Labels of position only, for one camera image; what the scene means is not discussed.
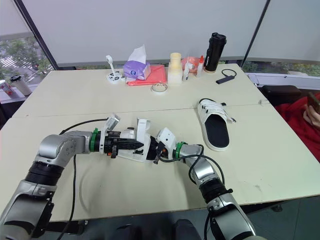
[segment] person's hand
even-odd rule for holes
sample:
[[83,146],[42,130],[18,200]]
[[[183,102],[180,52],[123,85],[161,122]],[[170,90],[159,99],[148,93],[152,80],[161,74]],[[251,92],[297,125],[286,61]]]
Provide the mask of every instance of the person's hand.
[[318,114],[312,106],[304,105],[305,111],[303,118],[309,124],[320,130],[320,114]]

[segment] robotic arm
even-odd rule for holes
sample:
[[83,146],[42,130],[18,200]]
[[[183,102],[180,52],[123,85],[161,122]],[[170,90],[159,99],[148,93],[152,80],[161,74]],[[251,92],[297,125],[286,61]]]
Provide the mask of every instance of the robotic arm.
[[[56,184],[76,154],[100,152],[111,158],[118,155],[145,162],[155,161],[156,153],[166,149],[168,159],[185,157],[180,161],[192,167],[198,157],[188,156],[201,153],[198,145],[177,143],[167,128],[161,130],[156,138],[145,132],[142,136],[135,136],[132,128],[123,132],[112,131],[118,121],[117,116],[109,118],[102,131],[70,131],[43,139],[26,178],[20,181],[0,217],[0,240],[29,240],[44,233],[54,207],[52,198]],[[255,235],[253,225],[231,195],[232,190],[226,190],[204,157],[193,166],[191,175],[207,203],[210,226],[216,240],[243,240]]]
[[[198,156],[188,156],[201,154],[199,145],[176,142],[176,137],[167,128],[161,130],[156,139],[159,141],[158,151],[165,148],[172,159],[186,157],[180,161],[190,168]],[[191,176],[207,204],[210,227],[216,240],[244,240],[256,235],[252,223],[232,196],[232,189],[226,189],[215,169],[204,157],[200,157],[193,166]]]

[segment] white slipper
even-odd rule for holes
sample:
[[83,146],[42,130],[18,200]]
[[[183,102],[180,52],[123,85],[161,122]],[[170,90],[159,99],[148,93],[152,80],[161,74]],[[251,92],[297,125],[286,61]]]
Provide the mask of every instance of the white slipper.
[[223,105],[209,98],[203,98],[198,104],[203,138],[206,145],[214,151],[225,151],[229,146],[227,120],[236,122],[229,117]]

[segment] green ring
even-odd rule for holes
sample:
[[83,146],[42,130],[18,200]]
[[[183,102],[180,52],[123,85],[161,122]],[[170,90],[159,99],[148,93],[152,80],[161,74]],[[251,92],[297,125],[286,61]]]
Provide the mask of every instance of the green ring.
[[186,144],[184,141],[182,142],[178,142],[176,144],[176,150],[175,150],[175,158],[178,159],[179,158],[179,153],[180,153],[180,149],[182,147],[183,144]]
[[96,142],[97,134],[98,134],[98,128],[95,128],[92,133],[92,137],[91,137],[91,141],[90,141],[90,152],[95,151],[95,142]]

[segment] phone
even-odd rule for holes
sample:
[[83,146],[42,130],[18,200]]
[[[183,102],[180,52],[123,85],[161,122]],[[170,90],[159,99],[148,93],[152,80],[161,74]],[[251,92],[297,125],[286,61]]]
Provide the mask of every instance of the phone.
[[312,92],[308,92],[308,106],[312,106],[313,109],[320,114],[320,101],[316,98],[315,95],[313,95]]

